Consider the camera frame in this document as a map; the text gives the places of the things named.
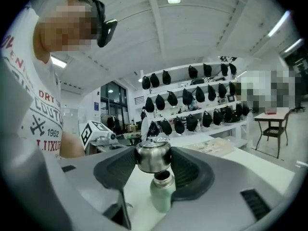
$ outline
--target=person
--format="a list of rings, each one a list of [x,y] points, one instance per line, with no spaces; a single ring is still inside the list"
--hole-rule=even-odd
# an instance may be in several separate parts
[[[146,141],[148,138],[149,124],[148,119],[146,119],[147,115],[145,112],[145,106],[142,107],[141,112],[141,141]]]
[[[26,5],[2,39],[1,62],[22,86],[22,95],[32,98],[16,133],[55,157],[83,156],[84,149],[79,138],[63,131],[60,80],[51,53],[76,51],[91,39],[103,47],[116,26],[107,27],[104,20],[104,4],[97,0],[66,0],[44,18]]]

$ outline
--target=white shelf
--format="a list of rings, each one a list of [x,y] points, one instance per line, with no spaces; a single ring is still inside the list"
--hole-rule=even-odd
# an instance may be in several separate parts
[[[200,87],[200,88],[201,87],[207,87],[208,85],[214,86],[214,85],[218,85],[219,83],[220,84],[228,84],[229,82],[237,82],[237,80],[232,79],[232,80],[221,80],[221,81],[206,82],[204,84],[198,84],[198,85],[192,85],[192,86],[186,86],[186,87],[179,87],[179,88],[171,89],[169,91],[171,91],[175,94],[176,92],[183,91],[184,89],[186,89],[186,90],[193,89],[194,90],[197,87]],[[155,92],[155,93],[151,93],[151,94],[146,95],[146,97],[149,97],[149,98],[156,97],[158,94],[161,95],[161,96],[166,95],[166,94],[169,95],[169,92],[168,91]]]
[[[232,143],[235,144],[235,147],[240,148],[243,145],[247,144],[247,140],[243,140],[243,139],[239,139],[239,141],[236,140],[236,138],[234,136],[227,136],[225,138],[223,138],[224,140],[228,140]]]
[[[211,124],[208,128],[201,127],[201,131],[198,131],[198,132],[196,131],[190,132],[185,128],[185,131],[183,132],[183,134],[177,134],[176,131],[172,131],[172,133],[169,136],[167,136],[164,133],[160,133],[158,136],[169,138],[171,141],[174,141],[174,139],[179,139],[179,138],[181,138],[182,140],[195,141],[195,139],[193,138],[200,137],[200,136],[210,136],[210,135],[225,132],[230,129],[234,129],[237,126],[246,125],[246,124],[247,124],[247,121],[238,121],[238,122],[233,122],[233,123],[224,122],[221,125]]]
[[[192,66],[192,67],[196,67],[196,66],[203,66],[203,64],[206,64],[206,65],[220,65],[220,64],[226,64],[228,65],[229,62],[210,62],[210,63],[198,63],[198,64],[186,64],[186,65],[182,65],[182,66],[176,66],[176,67],[170,67],[170,68],[165,68],[165,69],[162,69],[162,70],[158,70],[158,71],[155,71],[155,72],[151,72],[151,73],[148,73],[148,74],[145,74],[143,76],[151,76],[152,74],[160,74],[162,73],[164,70],[165,71],[173,71],[173,70],[178,70],[178,69],[181,69],[181,68],[186,68],[186,67],[189,67],[189,66]]]
[[[184,116],[189,116],[194,115],[194,114],[199,114],[199,113],[203,113],[204,111],[211,111],[211,110],[215,110],[215,109],[221,109],[224,108],[226,106],[231,106],[231,105],[235,105],[237,103],[241,103],[242,101],[234,101],[234,102],[230,102],[230,103],[224,103],[224,104],[220,104],[220,105],[215,105],[215,106],[211,106],[211,107],[207,107],[204,109],[200,109],[200,110],[194,110],[194,111],[188,111],[188,112],[183,112],[181,114],[176,114],[176,115],[169,115],[169,116],[164,116],[164,117],[158,117],[158,118],[154,118],[151,119],[151,121],[162,121],[164,119],[169,120],[169,119],[174,119],[176,117],[184,117]]]

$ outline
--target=black bag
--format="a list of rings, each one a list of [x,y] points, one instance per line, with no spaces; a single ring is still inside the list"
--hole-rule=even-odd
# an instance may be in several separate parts
[[[228,122],[228,123],[233,123],[233,122],[237,122],[237,121],[240,121],[240,117],[236,115],[236,111],[233,111],[232,112],[232,119],[230,121],[226,121],[225,122]]]
[[[194,132],[196,130],[196,127],[198,125],[198,120],[193,115],[189,115],[186,117],[186,128],[190,132]]]
[[[144,112],[144,110],[145,110],[145,107],[142,107],[142,110],[141,110],[141,121],[143,120],[143,119],[145,119],[145,112]]]
[[[159,79],[157,78],[156,74],[152,74],[150,77],[150,81],[152,86],[155,87],[159,87]]]
[[[171,83],[171,76],[168,71],[163,71],[163,83],[165,85],[169,85]]]
[[[178,105],[178,99],[177,99],[177,97],[174,95],[174,93],[171,92],[171,91],[168,91],[168,92],[169,92],[169,96],[168,96],[168,98],[167,98],[167,101],[169,102],[169,104],[172,105],[172,106]]]
[[[247,116],[249,111],[249,107],[245,103],[243,103],[243,115]]]
[[[212,75],[212,67],[211,65],[203,64],[203,71],[205,77],[211,77]]]
[[[204,96],[204,93],[202,91],[202,89],[200,87],[197,87],[196,88],[196,100],[199,102],[199,103],[202,103],[205,101],[205,96]]]
[[[213,119],[210,113],[208,113],[207,111],[204,111],[203,113],[203,118],[202,118],[202,125],[206,128],[208,128],[211,123],[212,123]]]
[[[243,114],[243,108],[240,103],[236,104],[235,113],[238,117],[240,117]]]
[[[158,135],[159,135],[159,129],[157,125],[155,124],[155,122],[152,121],[149,127],[148,137],[155,137]]]
[[[155,109],[153,101],[151,98],[147,98],[145,102],[145,110],[149,113],[153,112]]]
[[[142,78],[142,88],[144,90],[148,90],[151,86],[150,79],[147,76],[143,76]]]
[[[229,90],[230,90],[230,95],[234,96],[235,95],[235,85],[231,81],[229,82]]]
[[[194,80],[191,81],[190,85],[193,86],[193,85],[198,85],[198,84],[204,84],[204,79],[202,79],[202,78],[194,79]]]
[[[159,110],[163,110],[165,108],[165,100],[162,98],[161,95],[157,95],[155,99],[155,104]]]
[[[178,117],[174,119],[174,129],[178,134],[182,134],[185,130],[184,124],[181,122],[180,118]]]
[[[195,69],[194,67],[192,66],[189,66],[188,67],[188,74],[189,74],[189,77],[192,78],[192,79],[196,79],[198,77],[198,70]]]
[[[225,64],[220,65],[221,73],[223,76],[228,76],[228,66]]]
[[[214,114],[213,114],[213,123],[215,125],[220,125],[222,119],[223,119],[223,116],[222,116],[221,112],[219,112],[218,109],[215,109]]]
[[[161,123],[160,123],[160,127],[162,128],[162,131],[166,134],[166,135],[170,135],[172,133],[172,128],[170,123],[164,119]]]
[[[231,74],[232,75],[236,75],[236,66],[234,66],[233,64],[229,64],[230,70],[231,70]]]
[[[225,109],[225,121],[230,122],[232,120],[233,112],[229,106]]]
[[[214,90],[214,88],[210,85],[207,86],[207,92],[208,92],[208,99],[210,101],[214,101],[216,98],[216,92]]]
[[[224,98],[226,96],[227,89],[224,84],[219,83],[218,84],[218,94],[220,98]]]
[[[187,91],[185,88],[183,90],[183,104],[190,105],[193,101],[192,93]]]

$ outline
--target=paper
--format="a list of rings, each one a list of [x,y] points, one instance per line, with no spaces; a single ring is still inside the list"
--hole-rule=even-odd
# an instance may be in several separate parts
[[[234,151],[235,145],[222,138],[215,138],[210,141],[185,146],[187,149],[199,151],[213,156],[223,157]]]

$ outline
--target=green bottle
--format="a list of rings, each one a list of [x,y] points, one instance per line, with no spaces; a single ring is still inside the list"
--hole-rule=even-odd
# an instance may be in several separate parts
[[[155,173],[150,185],[151,200],[155,209],[166,213],[171,208],[171,195],[175,189],[174,177],[169,171]]]

